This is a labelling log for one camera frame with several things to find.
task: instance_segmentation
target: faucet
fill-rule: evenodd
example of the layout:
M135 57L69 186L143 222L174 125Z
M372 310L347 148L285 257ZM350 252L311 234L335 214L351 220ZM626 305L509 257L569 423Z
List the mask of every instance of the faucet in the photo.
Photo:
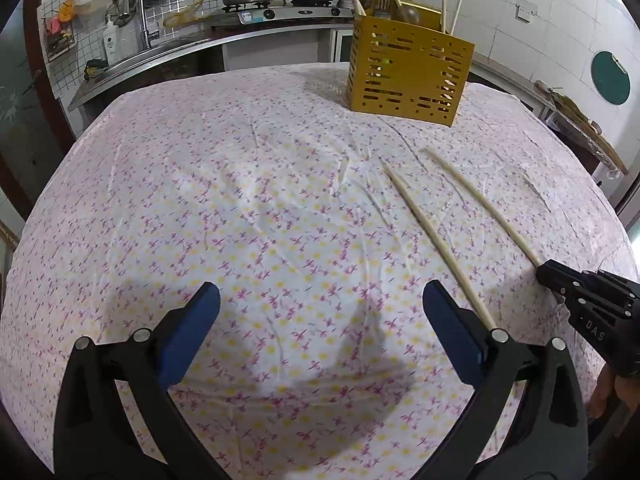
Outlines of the faucet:
M149 29L146 23L146 14L145 14L145 7L143 5L143 0L135 0L135 1L136 1L136 7L138 10L138 13L140 14L140 20L142 23L143 50L148 50L151 48L151 41L157 40L160 38L160 31L156 30L153 34L149 33ZM130 15L129 0L124 0L121 16L123 18L126 18L129 15Z

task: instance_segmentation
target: white bottle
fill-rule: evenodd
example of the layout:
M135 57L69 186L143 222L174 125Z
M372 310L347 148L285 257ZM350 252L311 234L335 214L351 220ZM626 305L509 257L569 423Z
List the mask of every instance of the white bottle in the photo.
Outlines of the white bottle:
M104 42L104 51L107 54L107 62L109 66L115 65L120 61L120 49L118 47L118 30L119 27L114 25L111 20L107 22L107 26L102 33L102 41Z

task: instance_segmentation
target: table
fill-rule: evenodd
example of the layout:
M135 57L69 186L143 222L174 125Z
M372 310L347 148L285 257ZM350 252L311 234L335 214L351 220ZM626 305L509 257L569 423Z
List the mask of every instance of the table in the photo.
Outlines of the table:
M636 280L626 233L591 177L513 96L468 84L447 128L349 111L347 70L305 64L162 83L117 99L76 143L26 224L0 322L2 401L45 463L74 341L152 328L210 281L221 314L170 394L231 476L410 477L472 393L424 316L422 290L438 279L468 303L381 160L498 324L526 342L562 336L590 391L599 357L424 148L457 167L541 260Z

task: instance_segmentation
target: blue gripper pad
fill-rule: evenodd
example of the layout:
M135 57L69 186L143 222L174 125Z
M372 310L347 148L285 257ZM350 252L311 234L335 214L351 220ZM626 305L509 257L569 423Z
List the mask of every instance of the blue gripper pad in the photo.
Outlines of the blue gripper pad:
M437 280L424 287L422 306L460 380L477 388L484 381L487 329L475 313L457 306Z
M204 283L184 309L172 310L165 318L174 313L182 319L164 341L156 372L163 390L179 383L187 373L200 345L218 318L220 291L212 283Z

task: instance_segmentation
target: slotted metal basket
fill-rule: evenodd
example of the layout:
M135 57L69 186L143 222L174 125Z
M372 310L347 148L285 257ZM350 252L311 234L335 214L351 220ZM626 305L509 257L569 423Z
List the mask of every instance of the slotted metal basket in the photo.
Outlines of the slotted metal basket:
M474 44L437 30L355 16L350 109L451 126Z

